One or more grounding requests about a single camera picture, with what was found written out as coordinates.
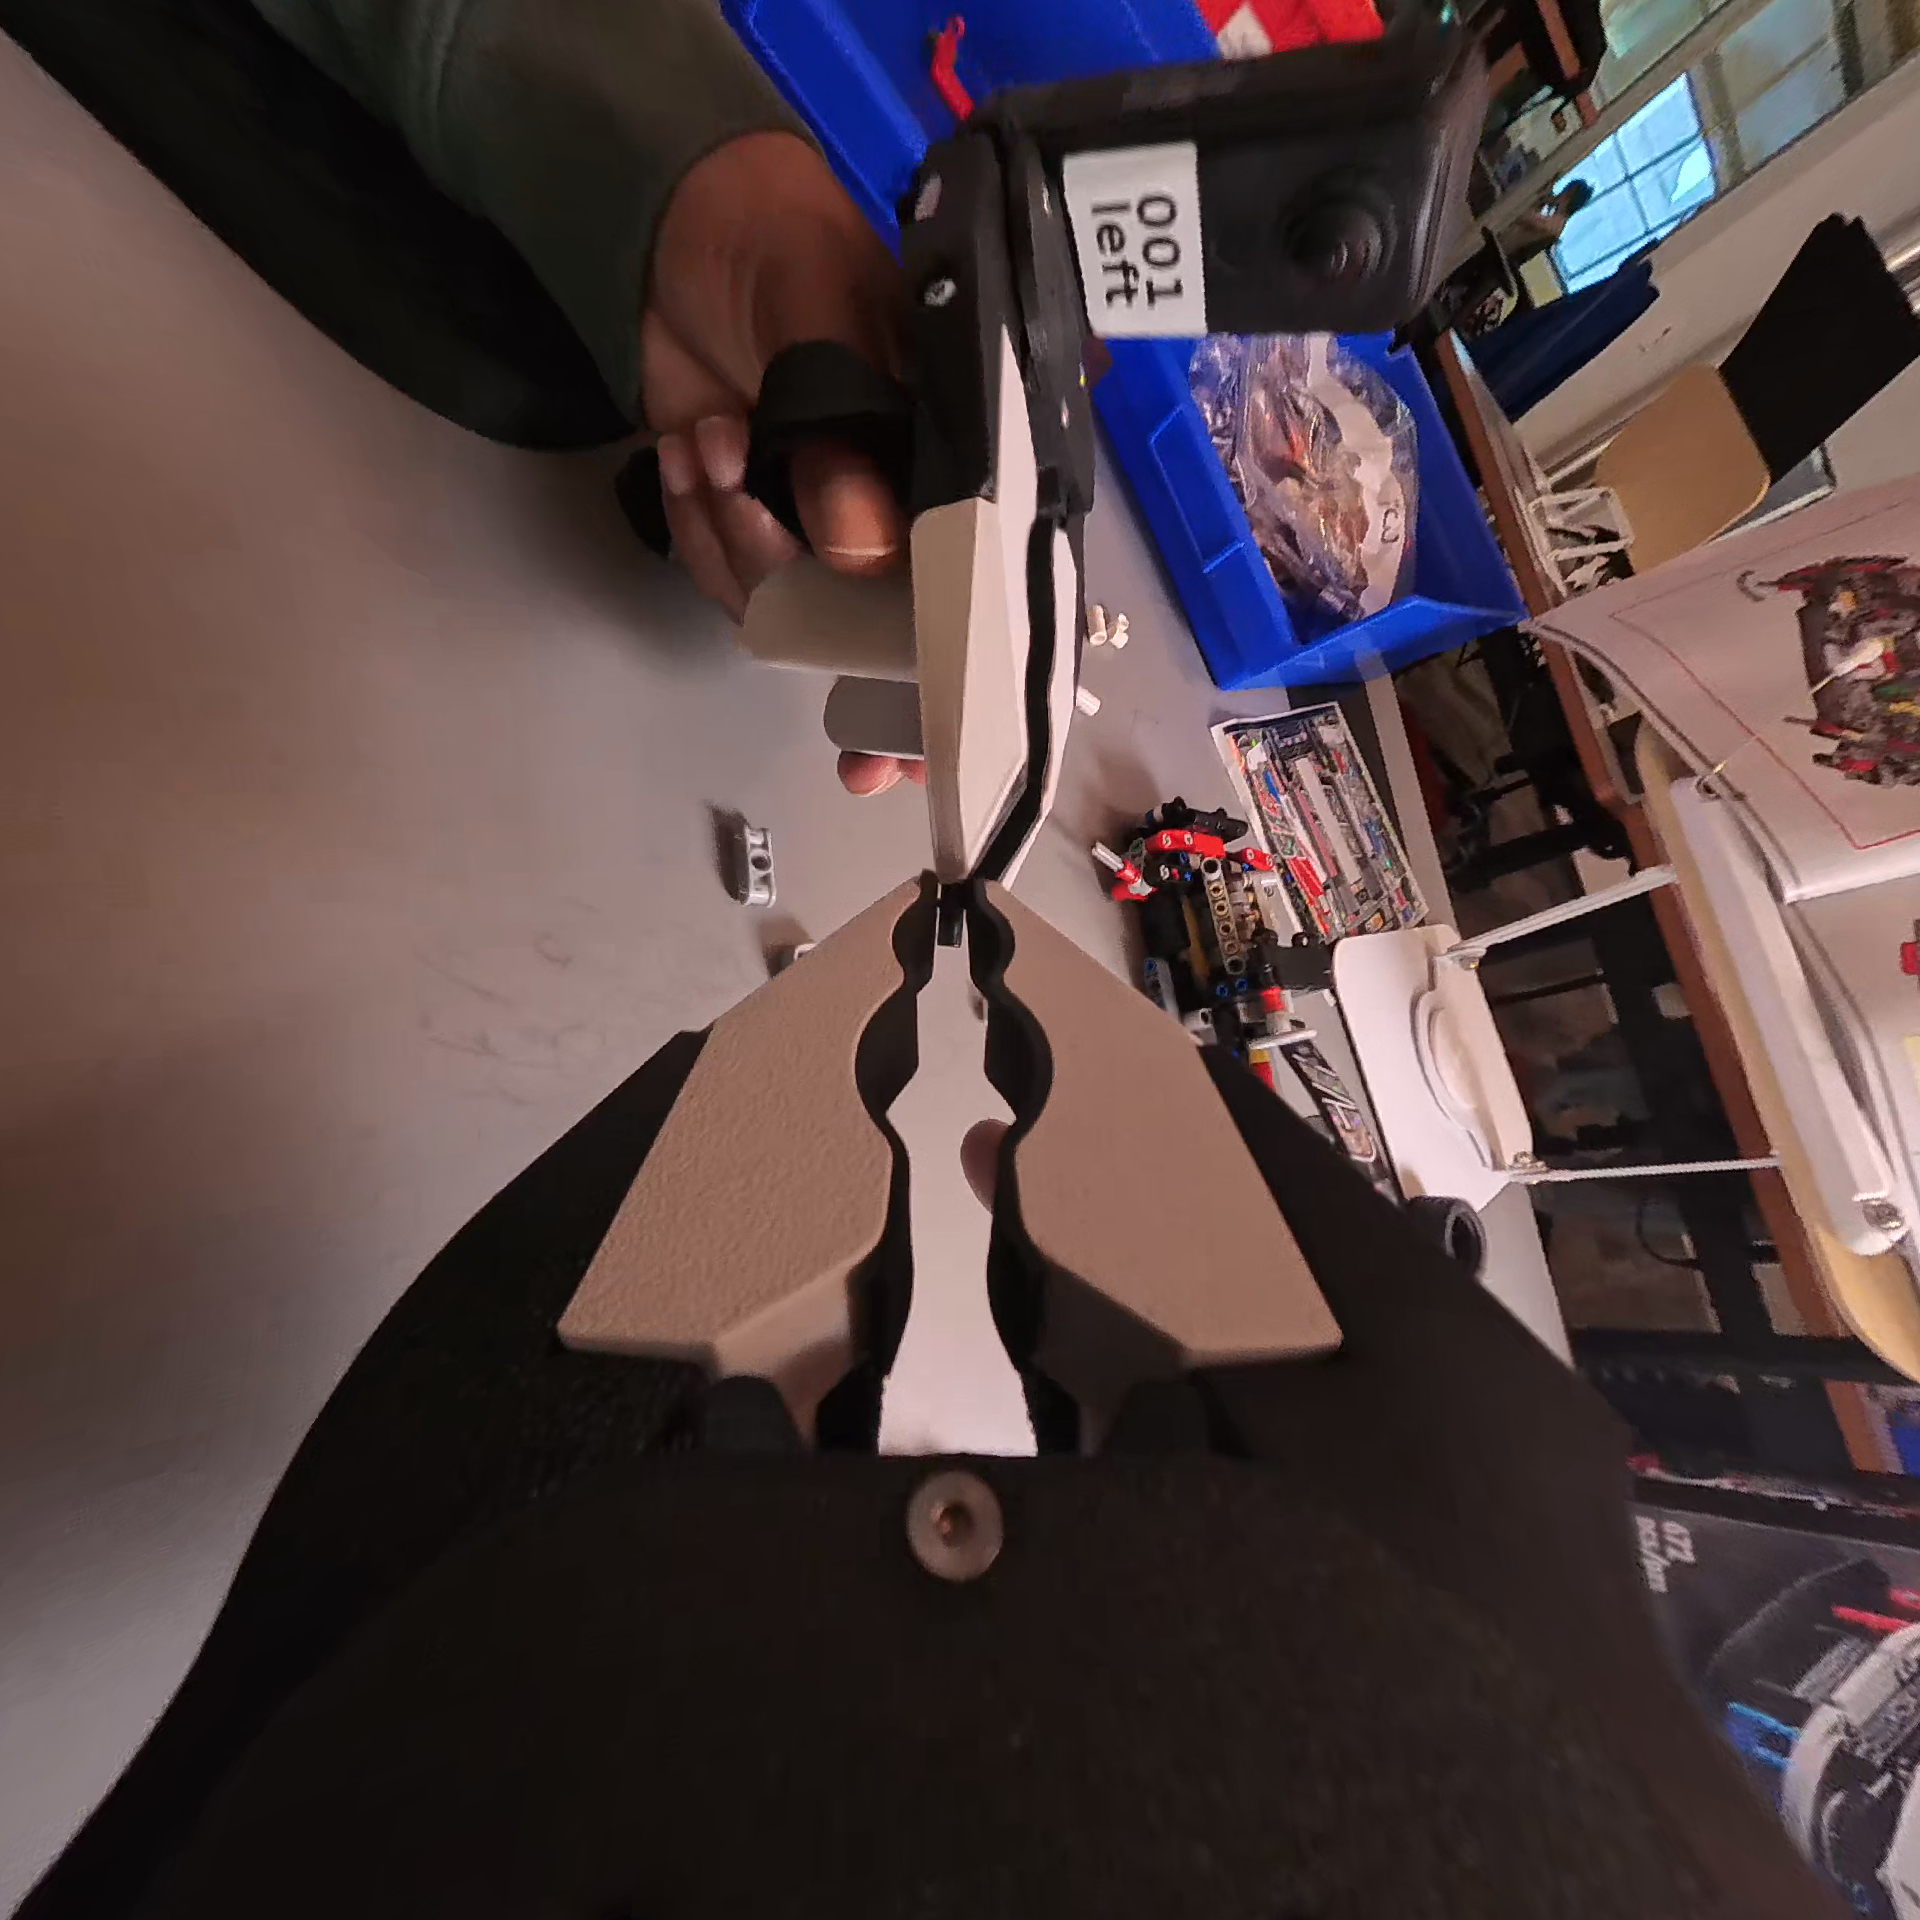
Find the lego set box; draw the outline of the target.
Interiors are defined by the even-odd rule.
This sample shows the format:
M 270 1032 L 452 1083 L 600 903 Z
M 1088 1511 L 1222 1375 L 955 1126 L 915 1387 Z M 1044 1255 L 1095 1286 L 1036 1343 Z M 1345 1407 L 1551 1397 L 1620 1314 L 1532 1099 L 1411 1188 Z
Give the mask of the lego set box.
M 1854 1916 L 1917 1916 L 1916 1519 L 1638 1496 L 1648 1607 L 1696 1706 Z

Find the wooden chair with black back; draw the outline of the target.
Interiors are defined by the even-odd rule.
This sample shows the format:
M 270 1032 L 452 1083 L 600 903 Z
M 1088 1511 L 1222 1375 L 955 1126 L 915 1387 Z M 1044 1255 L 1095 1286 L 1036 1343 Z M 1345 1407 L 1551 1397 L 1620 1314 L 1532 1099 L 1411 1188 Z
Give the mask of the wooden chair with black back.
M 1593 482 L 1645 576 L 1709 543 L 1917 356 L 1917 318 L 1881 242 L 1833 213 L 1717 364 L 1685 365 L 1599 452 Z

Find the red and white packet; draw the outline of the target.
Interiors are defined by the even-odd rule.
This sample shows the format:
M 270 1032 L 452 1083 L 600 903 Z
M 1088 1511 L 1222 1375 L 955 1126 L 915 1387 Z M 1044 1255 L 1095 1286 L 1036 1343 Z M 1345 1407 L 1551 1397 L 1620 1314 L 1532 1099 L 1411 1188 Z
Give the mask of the red and white packet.
M 1376 2 L 1196 2 L 1225 60 L 1257 60 L 1311 46 L 1379 40 L 1385 21 Z

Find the person's left hand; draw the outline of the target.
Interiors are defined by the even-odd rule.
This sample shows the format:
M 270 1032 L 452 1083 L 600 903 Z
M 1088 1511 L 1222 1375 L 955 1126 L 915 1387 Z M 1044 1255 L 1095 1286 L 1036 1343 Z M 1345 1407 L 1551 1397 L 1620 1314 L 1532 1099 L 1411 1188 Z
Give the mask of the person's left hand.
M 798 135 L 702 158 L 655 229 L 639 408 L 655 434 L 672 552 L 733 624 L 800 542 L 744 491 L 750 411 L 791 344 L 837 342 L 905 378 L 899 264 Z

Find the person's dark green clothing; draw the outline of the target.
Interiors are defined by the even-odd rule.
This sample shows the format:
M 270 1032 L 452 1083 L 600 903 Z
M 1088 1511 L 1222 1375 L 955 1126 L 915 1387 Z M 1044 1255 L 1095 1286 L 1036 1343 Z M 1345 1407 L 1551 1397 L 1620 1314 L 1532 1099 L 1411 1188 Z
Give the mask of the person's dark green clothing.
M 624 442 L 509 240 L 247 2 L 5 2 L 5 34 L 361 368 L 473 434 Z

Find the window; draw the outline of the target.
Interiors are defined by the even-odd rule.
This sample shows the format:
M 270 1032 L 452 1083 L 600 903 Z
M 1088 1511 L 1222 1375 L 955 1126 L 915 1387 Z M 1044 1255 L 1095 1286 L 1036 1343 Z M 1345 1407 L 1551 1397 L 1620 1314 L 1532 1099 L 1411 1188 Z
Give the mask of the window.
M 1671 83 L 1553 187 L 1573 180 L 1591 195 L 1550 252 L 1567 295 L 1617 271 L 1721 191 L 1692 77 Z

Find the plastic bag of lego pieces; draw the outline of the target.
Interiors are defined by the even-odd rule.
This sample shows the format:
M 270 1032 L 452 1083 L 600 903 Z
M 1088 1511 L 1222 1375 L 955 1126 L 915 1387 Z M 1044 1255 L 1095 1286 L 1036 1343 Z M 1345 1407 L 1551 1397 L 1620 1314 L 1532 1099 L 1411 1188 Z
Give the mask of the plastic bag of lego pieces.
M 1336 619 L 1400 592 L 1419 437 L 1390 381 L 1331 334 L 1208 334 L 1189 391 L 1277 588 Z

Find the colourful sticker sheet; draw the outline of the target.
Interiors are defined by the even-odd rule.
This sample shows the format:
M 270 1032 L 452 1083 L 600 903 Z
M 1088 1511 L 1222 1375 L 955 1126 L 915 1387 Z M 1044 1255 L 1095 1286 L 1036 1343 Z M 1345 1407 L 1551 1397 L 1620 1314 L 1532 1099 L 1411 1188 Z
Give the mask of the colourful sticker sheet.
M 1336 703 L 1227 717 L 1215 754 L 1279 877 L 1279 916 L 1316 944 L 1423 924 L 1427 901 Z

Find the white book stand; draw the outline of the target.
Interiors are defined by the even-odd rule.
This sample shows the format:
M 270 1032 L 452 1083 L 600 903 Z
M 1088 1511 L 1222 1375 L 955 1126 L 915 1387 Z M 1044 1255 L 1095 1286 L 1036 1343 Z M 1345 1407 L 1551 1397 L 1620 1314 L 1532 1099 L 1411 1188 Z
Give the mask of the white book stand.
M 1916 1178 L 1864 1068 L 1836 1045 L 1840 1015 L 1806 970 L 1760 839 L 1723 772 L 1673 778 L 1669 859 L 1615 887 L 1461 940 L 1447 924 L 1356 935 L 1332 949 L 1332 997 L 1348 1027 L 1392 1170 L 1413 1197 L 1484 1206 L 1508 1187 L 1702 1179 L 1776 1170 L 1807 1227 L 1854 1256 L 1916 1261 Z M 1749 1158 L 1550 1168 L 1505 1060 L 1479 965 L 1501 944 L 1567 927 L 1604 908 L 1678 892 L 1726 1016 L 1766 1147 Z

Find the blue plastic bin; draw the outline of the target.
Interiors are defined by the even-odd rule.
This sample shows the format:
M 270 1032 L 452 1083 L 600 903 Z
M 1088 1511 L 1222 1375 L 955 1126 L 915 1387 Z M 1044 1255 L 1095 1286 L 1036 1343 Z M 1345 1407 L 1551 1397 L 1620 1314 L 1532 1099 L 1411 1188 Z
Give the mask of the blue plastic bin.
M 1219 687 L 1366 680 L 1526 616 L 1415 352 L 1387 334 L 1343 336 L 1341 344 L 1406 402 L 1419 458 L 1406 589 L 1357 622 L 1334 622 L 1284 596 L 1259 557 L 1189 391 L 1196 340 L 1117 340 L 1108 372 L 1091 391 L 1116 466 Z
M 955 77 L 975 106 L 1020 85 L 1277 46 L 1257 4 L 1215 4 L 1215 19 L 1193 2 L 724 2 L 723 14 L 892 252 L 901 195 L 955 127 L 933 77 L 953 21 Z

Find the open instruction booklet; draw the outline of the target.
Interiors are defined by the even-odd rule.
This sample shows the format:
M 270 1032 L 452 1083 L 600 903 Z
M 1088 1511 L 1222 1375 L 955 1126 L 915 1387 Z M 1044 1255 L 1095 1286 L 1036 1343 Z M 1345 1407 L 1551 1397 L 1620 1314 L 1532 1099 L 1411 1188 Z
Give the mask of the open instruction booklet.
M 1917 875 L 1917 477 L 1840 491 L 1528 624 L 1735 805 L 1787 901 Z

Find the person's left forearm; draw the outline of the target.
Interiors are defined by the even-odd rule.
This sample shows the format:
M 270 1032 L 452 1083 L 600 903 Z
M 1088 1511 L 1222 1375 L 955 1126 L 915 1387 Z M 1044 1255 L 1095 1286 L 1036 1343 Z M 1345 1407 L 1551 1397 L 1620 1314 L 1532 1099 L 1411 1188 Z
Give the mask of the person's left forearm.
M 639 312 L 684 175 L 809 135 L 709 2 L 256 2 L 499 229 L 637 419 Z

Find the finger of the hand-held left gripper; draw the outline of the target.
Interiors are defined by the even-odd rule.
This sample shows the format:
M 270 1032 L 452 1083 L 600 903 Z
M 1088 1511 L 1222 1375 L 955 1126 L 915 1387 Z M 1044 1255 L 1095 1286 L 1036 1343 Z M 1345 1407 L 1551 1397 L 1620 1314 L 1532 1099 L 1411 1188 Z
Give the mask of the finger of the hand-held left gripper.
M 1038 517 L 1027 543 L 1024 772 L 975 861 L 975 879 L 1012 885 L 1027 853 L 1053 811 L 1086 629 L 1081 523 L 1056 511 Z
M 942 883 L 972 875 L 1031 754 L 1027 552 L 1040 474 L 1006 331 L 996 375 L 995 494 L 933 507 L 910 528 L 928 830 Z

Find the large lego vehicle assembly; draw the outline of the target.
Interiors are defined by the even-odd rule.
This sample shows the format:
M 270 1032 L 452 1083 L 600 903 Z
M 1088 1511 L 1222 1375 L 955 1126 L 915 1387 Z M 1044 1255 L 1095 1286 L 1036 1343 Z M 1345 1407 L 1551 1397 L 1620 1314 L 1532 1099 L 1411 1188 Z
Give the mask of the large lego vehicle assembly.
M 1291 926 L 1284 879 L 1245 821 L 1171 800 L 1124 847 L 1091 855 L 1136 916 L 1143 994 L 1196 1045 L 1257 1064 L 1311 1035 L 1293 1000 L 1332 990 L 1332 949 Z

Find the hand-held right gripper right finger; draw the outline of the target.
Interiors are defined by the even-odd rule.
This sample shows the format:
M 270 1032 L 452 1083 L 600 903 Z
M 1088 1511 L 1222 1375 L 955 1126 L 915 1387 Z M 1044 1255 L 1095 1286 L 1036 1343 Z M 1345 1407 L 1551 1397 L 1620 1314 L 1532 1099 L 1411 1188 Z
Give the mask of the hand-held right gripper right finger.
M 966 959 L 1006 1107 L 989 1307 L 1038 1452 L 1093 1452 L 1139 1387 L 1332 1355 L 1221 1055 L 995 879 L 966 885 Z

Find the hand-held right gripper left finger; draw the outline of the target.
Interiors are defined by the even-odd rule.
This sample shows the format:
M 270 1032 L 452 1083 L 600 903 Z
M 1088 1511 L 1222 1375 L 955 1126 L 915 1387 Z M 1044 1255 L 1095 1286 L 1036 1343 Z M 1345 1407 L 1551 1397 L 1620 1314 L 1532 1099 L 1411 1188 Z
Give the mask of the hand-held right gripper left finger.
M 876 1447 L 915 1291 L 892 1110 L 936 918 L 939 883 L 908 879 L 702 1032 L 559 1341 L 757 1379 L 805 1438 Z

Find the black sticker strip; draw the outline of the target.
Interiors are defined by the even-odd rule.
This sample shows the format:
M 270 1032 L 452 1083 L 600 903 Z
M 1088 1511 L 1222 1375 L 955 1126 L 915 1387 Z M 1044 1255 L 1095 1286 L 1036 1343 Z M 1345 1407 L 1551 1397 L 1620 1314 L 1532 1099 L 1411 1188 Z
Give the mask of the black sticker strip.
M 1400 1183 L 1376 1126 L 1348 1080 L 1332 1068 L 1321 1046 L 1316 1046 L 1311 1031 L 1297 1028 L 1286 1032 L 1279 1043 L 1279 1055 L 1303 1083 L 1332 1146 L 1341 1149 L 1368 1187 L 1399 1205 L 1403 1197 Z

